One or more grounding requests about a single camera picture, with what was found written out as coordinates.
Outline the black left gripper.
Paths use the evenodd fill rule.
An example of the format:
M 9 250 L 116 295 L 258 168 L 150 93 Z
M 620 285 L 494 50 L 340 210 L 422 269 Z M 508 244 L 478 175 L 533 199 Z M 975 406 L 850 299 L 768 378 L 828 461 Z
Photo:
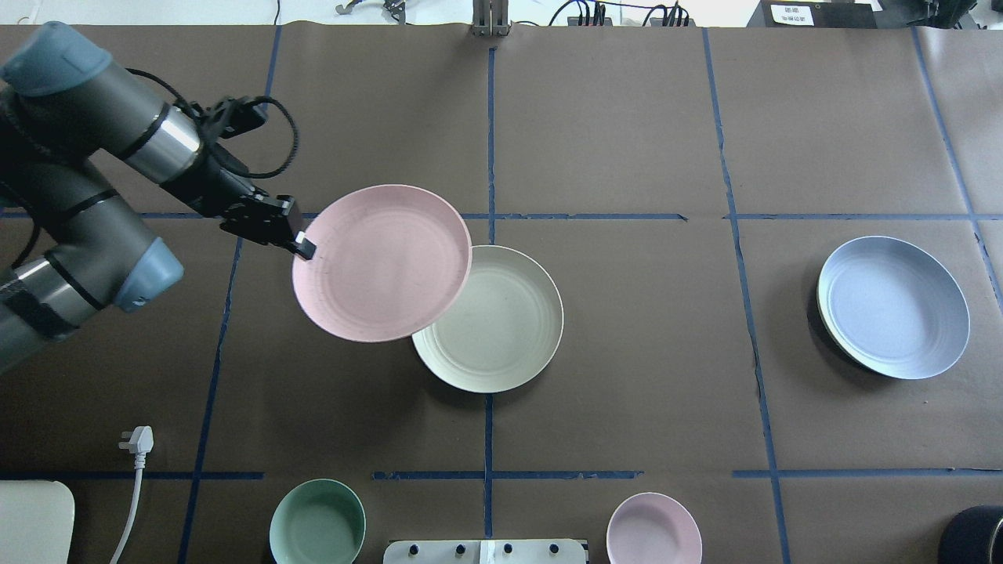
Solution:
M 221 219 L 221 229 L 230 234 L 312 260 L 317 246 L 303 231 L 294 197 L 273 197 L 243 174 L 247 165 L 232 154 L 201 154 L 180 175 L 180 200 L 203 217 Z

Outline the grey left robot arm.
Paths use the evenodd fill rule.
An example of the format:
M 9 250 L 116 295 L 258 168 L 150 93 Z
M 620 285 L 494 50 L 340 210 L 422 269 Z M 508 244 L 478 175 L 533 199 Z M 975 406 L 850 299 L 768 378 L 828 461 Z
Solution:
M 71 26 L 50 21 L 2 65 L 2 204 L 33 222 L 24 251 L 2 271 L 2 368 L 15 367 L 114 305 L 132 312 L 183 277 L 165 240 L 91 164 L 106 151 L 230 234 L 311 260 L 294 197 L 269 195 L 223 149 L 254 131 L 269 96 L 225 97 L 204 108 L 172 101 Z

